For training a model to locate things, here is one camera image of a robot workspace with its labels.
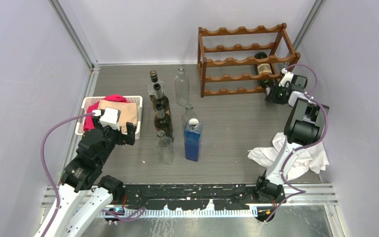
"blue bottle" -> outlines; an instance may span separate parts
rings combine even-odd
[[[204,123],[196,118],[189,120],[184,131],[185,158],[198,161],[201,151],[202,128]]]

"plastic basket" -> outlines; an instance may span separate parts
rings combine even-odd
[[[135,103],[139,106],[138,108],[138,121],[137,121],[137,128],[136,128],[136,133],[134,135],[135,139],[138,140],[140,139],[140,127],[142,124],[142,112],[143,112],[143,98],[141,96],[123,96],[127,102],[130,103]],[[85,114],[86,111],[88,110],[88,107],[91,105],[94,105],[98,103],[100,100],[104,99],[105,96],[99,96],[99,97],[86,97],[83,99],[82,102],[82,113]],[[85,118],[82,118],[79,122],[76,123],[76,129],[75,129],[75,134],[82,136],[84,131],[83,131],[83,123],[85,122]]]

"lavender wall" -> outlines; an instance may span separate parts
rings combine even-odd
[[[326,1],[300,52],[318,74],[316,98],[331,107],[322,177],[351,236],[379,236],[379,0]]]
[[[47,0],[0,0],[0,236],[37,231],[48,183],[41,138],[77,113],[88,73]],[[46,144],[54,178],[71,133],[63,126]]]
[[[98,62],[195,63],[198,27],[249,29],[287,23],[292,40],[315,0],[61,0],[70,4]],[[209,37],[204,46],[233,46],[275,41],[273,34]],[[277,52],[285,57],[287,51]],[[213,59],[244,59],[252,52],[209,54]]]

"crumpled white towel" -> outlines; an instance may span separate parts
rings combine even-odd
[[[272,139],[272,145],[274,147],[256,147],[249,152],[248,158],[263,167],[271,167],[284,145],[284,139],[284,133],[278,132]],[[309,169],[318,174],[321,170],[326,170],[327,165],[329,165],[329,161],[326,156],[325,148],[322,143],[319,143],[316,146],[307,148],[299,158],[297,158],[293,167],[288,171],[287,181],[297,179]]]

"red cloth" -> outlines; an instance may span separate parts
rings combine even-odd
[[[109,96],[106,96],[104,98],[104,100],[113,101],[113,102],[128,103],[127,100],[124,97],[122,97],[121,95],[109,95]],[[99,105],[99,102],[94,104],[94,105],[89,106],[88,110],[86,112],[91,113],[93,110],[97,110],[98,105]],[[87,116],[85,118],[85,122],[83,123],[83,131],[86,132],[86,131],[94,129],[94,128],[95,128],[95,126],[94,126],[94,123],[92,122],[92,116]]]

